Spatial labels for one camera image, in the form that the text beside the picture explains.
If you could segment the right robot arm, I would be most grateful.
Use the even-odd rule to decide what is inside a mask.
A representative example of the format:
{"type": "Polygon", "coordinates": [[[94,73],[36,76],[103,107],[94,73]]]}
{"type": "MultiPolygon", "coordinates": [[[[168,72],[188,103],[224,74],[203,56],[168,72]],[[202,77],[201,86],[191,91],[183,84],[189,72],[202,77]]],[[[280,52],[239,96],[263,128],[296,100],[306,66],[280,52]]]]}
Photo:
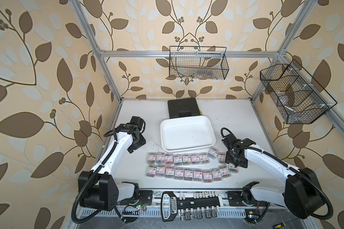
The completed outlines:
{"type": "Polygon", "coordinates": [[[252,181],[242,188],[241,201],[246,206],[258,202],[286,207],[294,216],[306,219],[311,216],[327,220],[334,209],[330,199],[323,192],[317,175],[309,168],[290,165],[269,152],[261,149],[249,138],[238,139],[226,127],[221,128],[222,143],[227,148],[226,162],[234,167],[246,169],[253,162],[270,173],[280,187],[262,185],[252,181]]]}

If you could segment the paper clip box sixteenth removed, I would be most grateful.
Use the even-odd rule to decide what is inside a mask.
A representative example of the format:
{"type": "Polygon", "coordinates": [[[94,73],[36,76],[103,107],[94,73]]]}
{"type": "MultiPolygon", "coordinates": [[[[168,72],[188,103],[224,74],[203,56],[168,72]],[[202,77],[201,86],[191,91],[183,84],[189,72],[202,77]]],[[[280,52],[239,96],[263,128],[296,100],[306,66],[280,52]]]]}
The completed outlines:
{"type": "Polygon", "coordinates": [[[165,166],[158,166],[156,168],[156,177],[165,177],[165,171],[166,171],[165,166]]]}

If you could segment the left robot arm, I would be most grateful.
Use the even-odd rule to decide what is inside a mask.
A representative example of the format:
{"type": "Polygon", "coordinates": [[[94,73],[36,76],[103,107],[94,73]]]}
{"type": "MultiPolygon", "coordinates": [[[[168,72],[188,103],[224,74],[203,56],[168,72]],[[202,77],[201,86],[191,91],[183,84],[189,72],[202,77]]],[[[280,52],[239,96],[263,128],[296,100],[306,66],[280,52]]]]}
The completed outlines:
{"type": "Polygon", "coordinates": [[[84,223],[103,210],[115,211],[124,223],[128,222],[116,205],[124,200],[139,201],[139,185],[134,182],[117,184],[113,174],[125,153],[131,154],[146,144],[142,135],[145,127],[141,117],[133,116],[128,123],[103,135],[113,138],[105,153],[90,171],[83,171],[78,177],[78,194],[71,210],[71,220],[75,224],[84,223]]]}

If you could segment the paper clip box nineteenth removed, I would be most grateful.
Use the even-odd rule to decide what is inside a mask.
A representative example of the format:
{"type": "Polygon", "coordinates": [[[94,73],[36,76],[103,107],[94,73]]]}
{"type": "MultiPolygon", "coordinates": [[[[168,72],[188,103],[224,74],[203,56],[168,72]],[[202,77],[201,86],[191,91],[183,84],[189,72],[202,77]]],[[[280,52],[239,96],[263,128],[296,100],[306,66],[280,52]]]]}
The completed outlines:
{"type": "Polygon", "coordinates": [[[229,171],[230,173],[238,173],[238,167],[236,167],[234,164],[229,163],[229,171]]]}

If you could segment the paper clip box twelfth removed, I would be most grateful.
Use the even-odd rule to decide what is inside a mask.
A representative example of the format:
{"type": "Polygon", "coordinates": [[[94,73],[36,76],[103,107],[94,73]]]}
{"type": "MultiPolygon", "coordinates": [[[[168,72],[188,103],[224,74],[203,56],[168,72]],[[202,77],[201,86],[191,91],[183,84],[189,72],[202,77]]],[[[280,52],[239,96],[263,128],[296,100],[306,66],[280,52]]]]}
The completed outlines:
{"type": "Polygon", "coordinates": [[[183,180],[192,181],[193,180],[193,174],[194,174],[194,172],[193,172],[192,169],[185,168],[184,169],[183,180]]]}

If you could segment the paper clip box seventeenth removed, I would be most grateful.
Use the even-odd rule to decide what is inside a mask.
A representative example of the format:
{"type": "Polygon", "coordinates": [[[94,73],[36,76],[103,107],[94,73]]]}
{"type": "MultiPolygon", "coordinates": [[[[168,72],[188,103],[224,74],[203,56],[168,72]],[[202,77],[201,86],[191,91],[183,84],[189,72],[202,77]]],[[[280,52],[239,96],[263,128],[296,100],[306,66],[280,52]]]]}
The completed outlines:
{"type": "Polygon", "coordinates": [[[227,166],[220,166],[219,170],[220,170],[222,178],[230,177],[230,170],[227,166]]]}

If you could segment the paper clip box eighteenth removed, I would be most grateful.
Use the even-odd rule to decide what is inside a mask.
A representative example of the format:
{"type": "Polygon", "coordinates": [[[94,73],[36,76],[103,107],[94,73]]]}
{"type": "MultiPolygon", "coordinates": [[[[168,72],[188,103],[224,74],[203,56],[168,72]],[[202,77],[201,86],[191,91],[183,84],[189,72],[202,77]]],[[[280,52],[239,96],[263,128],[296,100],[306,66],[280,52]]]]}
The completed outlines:
{"type": "Polygon", "coordinates": [[[156,170],[157,170],[157,168],[155,166],[149,165],[147,168],[146,176],[147,177],[155,177],[156,176],[156,170]]]}

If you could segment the white plastic storage tray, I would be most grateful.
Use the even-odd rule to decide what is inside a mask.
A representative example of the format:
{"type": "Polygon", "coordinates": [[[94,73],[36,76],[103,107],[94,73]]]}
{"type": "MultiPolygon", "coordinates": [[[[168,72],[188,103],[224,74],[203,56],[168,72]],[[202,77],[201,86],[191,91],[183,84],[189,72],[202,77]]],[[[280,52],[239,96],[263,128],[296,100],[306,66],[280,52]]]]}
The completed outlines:
{"type": "Polygon", "coordinates": [[[211,122],[203,115],[166,119],[160,133],[161,146],[169,153],[208,149],[216,143],[211,122]]]}

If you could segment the paper clip box thirteenth removed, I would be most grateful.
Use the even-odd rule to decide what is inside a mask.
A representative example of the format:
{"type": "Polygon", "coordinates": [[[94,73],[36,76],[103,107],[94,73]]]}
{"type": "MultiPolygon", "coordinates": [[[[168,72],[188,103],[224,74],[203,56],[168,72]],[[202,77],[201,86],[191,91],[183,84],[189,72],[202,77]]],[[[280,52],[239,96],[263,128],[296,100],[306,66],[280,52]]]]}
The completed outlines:
{"type": "Polygon", "coordinates": [[[201,169],[194,169],[193,170],[193,181],[201,182],[203,181],[203,173],[201,169]]]}

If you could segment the paper clip box fifteenth removed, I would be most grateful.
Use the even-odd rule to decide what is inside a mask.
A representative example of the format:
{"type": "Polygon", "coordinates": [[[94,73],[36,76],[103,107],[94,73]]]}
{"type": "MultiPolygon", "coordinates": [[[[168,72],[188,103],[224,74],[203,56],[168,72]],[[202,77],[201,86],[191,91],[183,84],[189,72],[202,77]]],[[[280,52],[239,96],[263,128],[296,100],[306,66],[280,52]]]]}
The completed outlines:
{"type": "Polygon", "coordinates": [[[214,181],[221,181],[222,175],[219,168],[212,169],[212,176],[214,181]]]}

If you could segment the paper clip box fourteenth removed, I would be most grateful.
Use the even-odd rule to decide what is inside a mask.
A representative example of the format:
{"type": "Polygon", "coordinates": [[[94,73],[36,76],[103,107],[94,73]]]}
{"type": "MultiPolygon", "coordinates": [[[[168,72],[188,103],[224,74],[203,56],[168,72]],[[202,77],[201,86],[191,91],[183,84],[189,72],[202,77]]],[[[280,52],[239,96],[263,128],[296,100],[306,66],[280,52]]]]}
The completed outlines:
{"type": "Polygon", "coordinates": [[[204,183],[212,183],[213,182],[212,171],[210,169],[202,170],[202,174],[203,174],[203,182],[204,183]]]}

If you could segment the paper clip box eleventh removed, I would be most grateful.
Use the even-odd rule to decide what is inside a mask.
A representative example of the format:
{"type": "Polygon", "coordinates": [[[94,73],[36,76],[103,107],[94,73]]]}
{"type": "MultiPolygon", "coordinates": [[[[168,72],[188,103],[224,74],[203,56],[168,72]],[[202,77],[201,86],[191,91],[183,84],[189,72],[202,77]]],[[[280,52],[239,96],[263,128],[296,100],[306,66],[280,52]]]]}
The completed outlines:
{"type": "Polygon", "coordinates": [[[174,179],[183,180],[184,178],[184,169],[180,167],[174,168],[174,179]]]}

